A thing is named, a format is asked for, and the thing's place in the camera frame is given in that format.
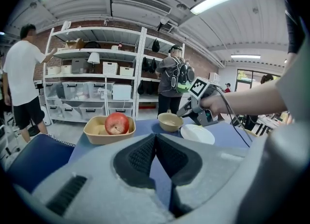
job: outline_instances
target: apple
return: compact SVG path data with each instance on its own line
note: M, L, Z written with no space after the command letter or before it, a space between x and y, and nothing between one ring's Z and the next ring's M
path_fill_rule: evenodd
M105 128L108 134L125 134L129 130L128 118L123 113L112 113L106 118Z

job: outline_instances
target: gray shirt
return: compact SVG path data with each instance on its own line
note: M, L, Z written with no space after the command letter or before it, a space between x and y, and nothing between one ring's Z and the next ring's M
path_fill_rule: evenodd
M171 89L171 75L176 69L177 63L172 57L163 59L156 68L156 71L161 73L161 80L158 86L158 93L166 97L181 97L182 93L177 93Z

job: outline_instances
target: black shorts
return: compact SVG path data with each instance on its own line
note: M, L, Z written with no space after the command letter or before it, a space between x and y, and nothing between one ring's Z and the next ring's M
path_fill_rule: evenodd
M13 106L13 112L16 125L20 130L29 125L30 119L38 125L44 118L44 112L41 110L39 97L36 97L31 102L19 106Z

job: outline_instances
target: plate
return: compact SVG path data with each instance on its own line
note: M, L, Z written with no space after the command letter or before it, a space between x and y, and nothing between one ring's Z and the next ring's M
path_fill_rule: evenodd
M193 124L183 126L181 128L181 135L184 139L190 141L197 141L205 144L214 144L215 142L215 138L210 131Z

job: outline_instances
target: blue chair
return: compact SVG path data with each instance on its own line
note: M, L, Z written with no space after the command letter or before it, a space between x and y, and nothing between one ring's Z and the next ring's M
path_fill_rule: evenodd
M20 152L7 171L12 183L29 193L48 175L67 164L75 145L39 134Z

